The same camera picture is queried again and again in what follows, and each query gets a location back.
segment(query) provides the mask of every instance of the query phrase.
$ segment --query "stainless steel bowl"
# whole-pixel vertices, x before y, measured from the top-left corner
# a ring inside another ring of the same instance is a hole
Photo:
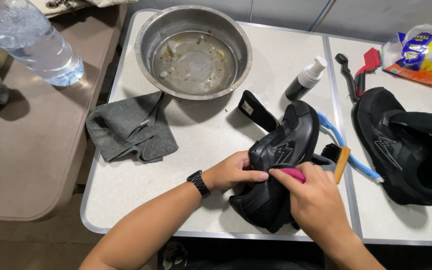
[[[195,5],[153,15],[139,31],[135,52],[153,85],[192,101],[230,93],[243,83],[253,61],[239,24],[215,9]]]

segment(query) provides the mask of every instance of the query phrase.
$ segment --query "plastic bottle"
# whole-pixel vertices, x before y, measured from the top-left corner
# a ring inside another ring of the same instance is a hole
[[[0,0],[0,47],[55,86],[76,83],[83,61],[28,0]]]
[[[306,93],[309,92],[315,85],[321,81],[323,70],[326,69],[328,63],[322,57],[316,56],[314,64],[309,65],[301,71],[296,79],[286,88],[284,94],[290,101],[300,100]]]

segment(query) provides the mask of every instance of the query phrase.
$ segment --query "black sneaker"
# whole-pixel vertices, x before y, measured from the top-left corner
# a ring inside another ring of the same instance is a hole
[[[378,87],[356,103],[353,124],[388,196],[402,205],[432,205],[432,114],[406,112]]]
[[[294,168],[310,161],[318,135],[319,118],[315,109],[301,100],[291,103],[281,125],[249,149],[253,169],[267,172],[278,164]],[[256,183],[253,188],[246,186],[241,194],[231,196],[229,202],[244,220],[275,233],[284,224],[294,222],[289,198],[286,187],[270,176],[268,181]]]

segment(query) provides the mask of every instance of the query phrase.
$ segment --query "metal watch band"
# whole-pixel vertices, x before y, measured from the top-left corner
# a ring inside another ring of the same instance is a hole
[[[203,182],[203,179],[201,178],[201,173],[203,171],[199,170],[192,175],[190,175],[187,179],[187,181],[193,182],[193,184],[198,189],[199,193],[201,193],[201,196],[206,199],[211,195],[211,192],[209,192],[208,187],[205,185],[205,182]]]

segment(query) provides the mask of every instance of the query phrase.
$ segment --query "blue plastic handle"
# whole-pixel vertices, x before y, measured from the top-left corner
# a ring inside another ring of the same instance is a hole
[[[347,146],[344,141],[343,141],[343,137],[341,136],[341,134],[339,133],[339,131],[336,129],[335,126],[333,126],[333,124],[331,124],[328,119],[326,118],[326,116],[324,116],[323,114],[321,114],[320,112],[318,112],[318,116],[319,116],[319,124],[327,129],[330,129],[334,136],[336,137],[336,141],[339,144],[339,146]],[[359,162],[356,158],[354,158],[353,154],[349,154],[349,158],[348,161],[350,164],[352,164],[356,169],[360,170],[361,172],[363,172],[365,175],[369,176],[370,178],[379,178],[380,175],[377,174],[375,171],[373,171],[372,169],[369,169],[368,167],[364,166],[361,162]]]

